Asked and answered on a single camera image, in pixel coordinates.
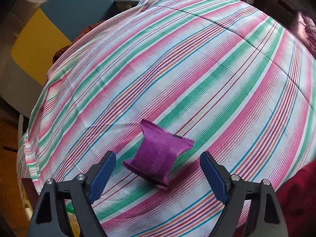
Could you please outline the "gold storage box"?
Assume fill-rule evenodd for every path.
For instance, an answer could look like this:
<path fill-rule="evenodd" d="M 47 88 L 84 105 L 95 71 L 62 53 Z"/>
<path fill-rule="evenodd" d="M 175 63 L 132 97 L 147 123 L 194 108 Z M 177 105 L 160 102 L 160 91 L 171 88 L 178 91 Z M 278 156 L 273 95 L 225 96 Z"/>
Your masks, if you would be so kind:
<path fill-rule="evenodd" d="M 26 213 L 27 219 L 31 221 L 33 215 L 33 210 L 35 209 L 36 203 L 38 201 L 38 193 L 33 185 L 31 178 L 21 178 L 21 193 L 23 200 L 23 207 Z M 80 227 L 75 215 L 68 212 L 68 218 L 71 225 L 71 230 L 74 236 L 80 235 Z"/>

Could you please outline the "red blanket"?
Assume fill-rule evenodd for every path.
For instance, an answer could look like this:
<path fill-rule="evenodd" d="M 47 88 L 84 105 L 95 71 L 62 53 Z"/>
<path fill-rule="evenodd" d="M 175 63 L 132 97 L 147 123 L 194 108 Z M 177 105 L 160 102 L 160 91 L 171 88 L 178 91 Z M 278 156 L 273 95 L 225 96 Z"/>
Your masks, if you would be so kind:
<path fill-rule="evenodd" d="M 316 237 L 315 170 L 315 161 L 308 163 L 276 192 L 289 236 Z"/>

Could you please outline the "striped bed sheet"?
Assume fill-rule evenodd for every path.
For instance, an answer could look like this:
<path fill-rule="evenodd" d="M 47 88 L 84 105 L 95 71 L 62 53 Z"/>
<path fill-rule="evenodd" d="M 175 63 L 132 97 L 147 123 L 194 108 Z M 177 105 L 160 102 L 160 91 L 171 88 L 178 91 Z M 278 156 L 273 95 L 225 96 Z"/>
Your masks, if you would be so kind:
<path fill-rule="evenodd" d="M 123 166 L 142 119 L 194 141 L 162 190 Z M 93 208 L 108 236 L 207 236 L 223 205 L 200 168 L 279 188 L 315 158 L 315 59 L 288 29 L 239 0 L 142 0 L 53 64 L 17 155 L 40 192 L 107 151 L 117 164 Z"/>

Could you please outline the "dark red cloth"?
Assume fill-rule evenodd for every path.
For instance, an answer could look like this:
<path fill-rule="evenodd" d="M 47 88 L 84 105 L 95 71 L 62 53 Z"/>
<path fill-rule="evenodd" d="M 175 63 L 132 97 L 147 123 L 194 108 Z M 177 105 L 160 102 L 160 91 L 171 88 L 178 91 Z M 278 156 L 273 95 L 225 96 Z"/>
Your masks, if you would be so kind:
<path fill-rule="evenodd" d="M 70 45 L 67 45 L 61 49 L 59 49 L 53 56 L 53 64 L 66 52 L 67 49 L 70 48 L 71 45 L 76 43 L 79 39 L 81 39 L 84 35 L 86 35 L 88 32 L 90 32 L 92 29 L 100 25 L 101 23 L 105 22 L 105 20 L 102 20 L 100 22 L 94 23 L 88 27 L 86 27 L 73 41 Z"/>

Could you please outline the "grey yellow blue headboard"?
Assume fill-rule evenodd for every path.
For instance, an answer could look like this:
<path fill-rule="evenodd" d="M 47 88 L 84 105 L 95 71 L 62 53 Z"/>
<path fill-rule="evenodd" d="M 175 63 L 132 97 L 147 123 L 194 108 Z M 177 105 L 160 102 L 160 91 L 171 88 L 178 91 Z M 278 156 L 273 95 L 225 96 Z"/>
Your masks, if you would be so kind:
<path fill-rule="evenodd" d="M 54 54 L 105 19 L 113 0 L 18 0 L 1 23 L 1 99 L 29 116 Z"/>

